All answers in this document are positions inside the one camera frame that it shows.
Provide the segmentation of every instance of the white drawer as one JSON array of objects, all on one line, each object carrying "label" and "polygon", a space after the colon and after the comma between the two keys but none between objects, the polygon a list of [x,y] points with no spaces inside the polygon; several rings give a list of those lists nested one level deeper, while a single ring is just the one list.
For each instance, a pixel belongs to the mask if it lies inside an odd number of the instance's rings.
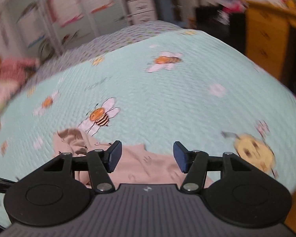
[{"label": "white drawer", "polygon": [[133,24],[141,24],[147,21],[154,21],[157,20],[157,15],[155,11],[147,11],[143,13],[139,13],[132,16]]},{"label": "white drawer", "polygon": [[131,15],[155,10],[153,0],[132,0],[127,3]]}]

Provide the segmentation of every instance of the drawer handle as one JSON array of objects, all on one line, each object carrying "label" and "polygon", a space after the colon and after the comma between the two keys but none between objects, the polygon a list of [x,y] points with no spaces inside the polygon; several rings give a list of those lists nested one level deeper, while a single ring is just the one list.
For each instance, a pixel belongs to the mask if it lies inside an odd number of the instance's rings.
[{"label": "drawer handle", "polygon": [[269,56],[267,55],[267,53],[266,53],[263,49],[260,50],[260,53],[261,53],[262,56],[264,56],[265,58],[268,58],[268,57],[269,57]]},{"label": "drawer handle", "polygon": [[265,39],[269,41],[271,40],[270,36],[265,31],[261,30],[260,33]]},{"label": "drawer handle", "polygon": [[270,16],[265,11],[260,11],[260,14],[266,20],[270,20]]}]

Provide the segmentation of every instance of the pink garment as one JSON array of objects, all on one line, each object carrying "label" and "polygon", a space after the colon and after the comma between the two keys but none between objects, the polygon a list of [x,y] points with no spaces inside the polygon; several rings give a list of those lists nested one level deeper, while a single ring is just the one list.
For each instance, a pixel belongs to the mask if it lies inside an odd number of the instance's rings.
[{"label": "pink garment", "polygon": [[[91,150],[107,150],[110,144],[101,144],[92,136],[75,128],[54,134],[54,157],[59,152],[71,152],[73,156],[85,156]],[[143,144],[123,145],[122,157],[113,173],[109,174],[115,187],[120,183],[164,184],[176,183],[181,186],[185,174],[182,173],[172,155],[160,155],[146,151]],[[87,171],[75,173],[76,180],[89,184]],[[212,183],[206,178],[205,187]]]},{"label": "pink garment", "polygon": [[0,79],[15,80],[24,84],[26,80],[25,67],[35,67],[37,59],[5,59],[0,65]]}]

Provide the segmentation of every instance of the bed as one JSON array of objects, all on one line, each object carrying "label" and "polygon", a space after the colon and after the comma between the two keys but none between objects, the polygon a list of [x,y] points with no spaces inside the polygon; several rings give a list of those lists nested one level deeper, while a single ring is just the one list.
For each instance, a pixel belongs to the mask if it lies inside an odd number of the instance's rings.
[{"label": "bed", "polygon": [[[176,28],[82,63],[66,56],[40,69],[0,117],[0,177],[26,176],[51,159],[53,133],[76,127],[157,154],[171,154],[175,141],[213,156],[231,151],[296,189],[296,97],[221,41]],[[118,112],[100,126],[91,114],[108,100]],[[9,225],[2,207],[0,224]]]}]

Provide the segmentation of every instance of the white logo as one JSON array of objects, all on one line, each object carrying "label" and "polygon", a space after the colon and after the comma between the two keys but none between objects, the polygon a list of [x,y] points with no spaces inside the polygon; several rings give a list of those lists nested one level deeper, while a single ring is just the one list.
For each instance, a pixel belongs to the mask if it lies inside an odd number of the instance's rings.
[{"label": "white logo", "polygon": [[150,186],[147,186],[146,188],[143,189],[146,192],[152,191],[152,188]]}]

